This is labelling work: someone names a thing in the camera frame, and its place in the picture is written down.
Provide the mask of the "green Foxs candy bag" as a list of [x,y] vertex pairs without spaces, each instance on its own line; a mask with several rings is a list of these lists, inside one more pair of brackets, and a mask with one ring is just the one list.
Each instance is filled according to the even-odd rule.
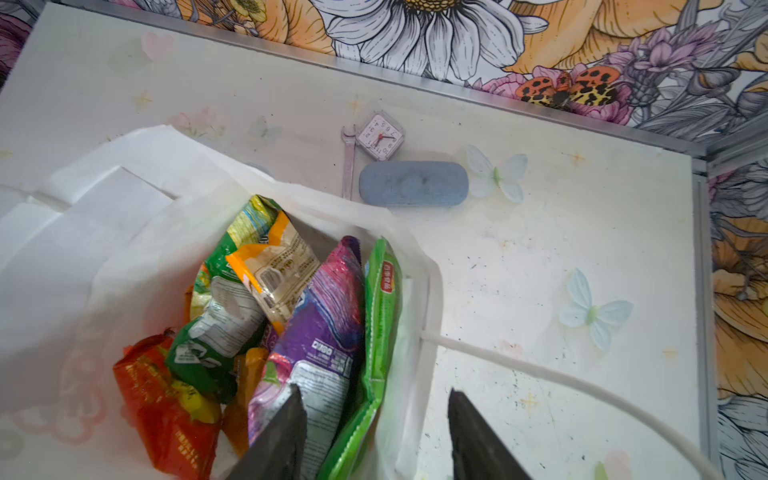
[[166,366],[179,380],[222,404],[237,391],[235,357],[255,344],[267,317],[227,261],[240,247],[263,243],[281,211],[252,196],[203,261],[192,288],[189,322],[177,333]]

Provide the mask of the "small tan snack packet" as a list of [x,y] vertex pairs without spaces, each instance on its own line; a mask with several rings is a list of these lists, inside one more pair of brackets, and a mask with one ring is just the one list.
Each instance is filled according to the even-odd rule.
[[244,245],[226,260],[279,335],[320,267],[319,259],[283,211],[264,243]]

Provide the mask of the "purple Foxs berries candy bag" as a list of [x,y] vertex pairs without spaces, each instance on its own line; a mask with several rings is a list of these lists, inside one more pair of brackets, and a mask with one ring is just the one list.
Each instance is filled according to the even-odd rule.
[[270,352],[248,405],[254,443],[296,385],[307,415],[299,477],[314,479],[338,432],[364,336],[365,283],[359,240],[343,237],[315,272]]

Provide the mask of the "green Lays chips bag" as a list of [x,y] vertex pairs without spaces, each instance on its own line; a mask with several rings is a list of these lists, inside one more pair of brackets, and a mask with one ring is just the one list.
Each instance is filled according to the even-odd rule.
[[366,263],[365,351],[352,410],[330,448],[319,479],[347,479],[359,465],[383,403],[401,311],[401,274],[389,242],[377,240]]

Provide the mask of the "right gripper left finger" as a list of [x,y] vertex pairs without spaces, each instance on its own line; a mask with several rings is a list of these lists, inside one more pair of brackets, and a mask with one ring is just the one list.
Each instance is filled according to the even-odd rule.
[[300,388],[290,384],[289,392],[290,396],[226,480],[301,478],[307,414]]

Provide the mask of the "orange Foxs candy bag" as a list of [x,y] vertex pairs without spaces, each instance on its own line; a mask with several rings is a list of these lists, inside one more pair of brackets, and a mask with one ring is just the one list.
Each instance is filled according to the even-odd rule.
[[241,458],[249,448],[248,406],[258,386],[269,352],[251,348],[235,358],[236,394],[224,410],[222,430],[235,454]]

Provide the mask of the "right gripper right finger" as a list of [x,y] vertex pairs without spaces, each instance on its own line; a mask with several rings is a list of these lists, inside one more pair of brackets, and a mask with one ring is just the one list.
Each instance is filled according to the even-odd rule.
[[453,478],[531,480],[464,392],[448,400]]

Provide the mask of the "white floral paper bag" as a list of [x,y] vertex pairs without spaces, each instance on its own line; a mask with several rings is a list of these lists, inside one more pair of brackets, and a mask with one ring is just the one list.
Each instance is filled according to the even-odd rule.
[[562,385],[431,342],[598,385],[699,441],[692,178],[685,158],[566,130],[473,139],[523,155],[523,200],[387,211],[274,180],[169,127],[59,170],[1,220],[1,475],[158,479],[112,368],[182,322],[203,259],[254,193],[319,257],[385,238],[402,317],[358,479],[453,477],[447,406],[467,394],[536,479],[695,479],[631,416]]

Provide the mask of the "red snack packet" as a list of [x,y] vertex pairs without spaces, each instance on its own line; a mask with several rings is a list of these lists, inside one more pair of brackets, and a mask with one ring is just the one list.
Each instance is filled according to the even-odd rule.
[[208,479],[221,428],[221,407],[173,376],[165,361],[176,332],[167,329],[123,350],[113,373],[124,414],[153,466],[178,479]]

